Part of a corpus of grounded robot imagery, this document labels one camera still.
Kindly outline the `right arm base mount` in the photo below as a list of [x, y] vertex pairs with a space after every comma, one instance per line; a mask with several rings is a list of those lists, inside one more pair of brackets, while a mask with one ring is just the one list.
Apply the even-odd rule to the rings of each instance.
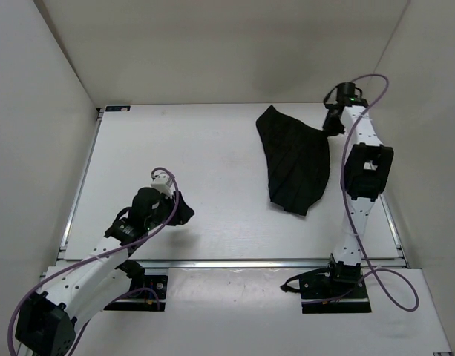
[[329, 261], [328, 266], [288, 278], [280, 286], [299, 294], [303, 314], [368, 314], [372, 308], [361, 266]]

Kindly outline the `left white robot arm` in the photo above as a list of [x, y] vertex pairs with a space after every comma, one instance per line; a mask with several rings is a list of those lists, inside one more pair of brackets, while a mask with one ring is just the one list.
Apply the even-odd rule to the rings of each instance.
[[24, 298], [10, 335], [38, 355], [68, 354], [76, 334], [97, 312], [124, 294], [144, 289], [144, 269], [131, 259], [143, 240], [167, 225], [184, 225], [193, 216], [180, 191], [164, 194], [141, 188], [90, 255], [47, 277], [46, 286]]

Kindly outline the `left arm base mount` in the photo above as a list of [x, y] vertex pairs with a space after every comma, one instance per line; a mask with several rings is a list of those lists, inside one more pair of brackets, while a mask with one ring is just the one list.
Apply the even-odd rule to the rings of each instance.
[[144, 275], [133, 280], [128, 294], [112, 302], [104, 311], [164, 312], [168, 291], [168, 271], [146, 269]]

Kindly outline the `black pleated skirt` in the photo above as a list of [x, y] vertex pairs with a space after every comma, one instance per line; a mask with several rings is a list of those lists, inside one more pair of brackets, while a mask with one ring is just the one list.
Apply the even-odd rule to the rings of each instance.
[[328, 136], [272, 105], [255, 126], [266, 157], [270, 202], [305, 217], [330, 178]]

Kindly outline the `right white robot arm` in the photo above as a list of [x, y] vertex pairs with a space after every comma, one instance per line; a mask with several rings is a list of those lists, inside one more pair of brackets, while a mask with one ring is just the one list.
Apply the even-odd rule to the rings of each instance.
[[329, 102], [329, 94], [324, 97], [327, 116], [323, 131], [328, 136], [347, 135], [340, 176], [345, 215], [343, 238], [330, 256], [330, 273], [323, 277], [322, 287], [329, 296], [339, 297], [361, 278], [360, 239], [376, 200], [385, 190], [394, 151], [377, 137], [361, 89], [352, 82], [342, 82], [331, 92], [334, 102]]

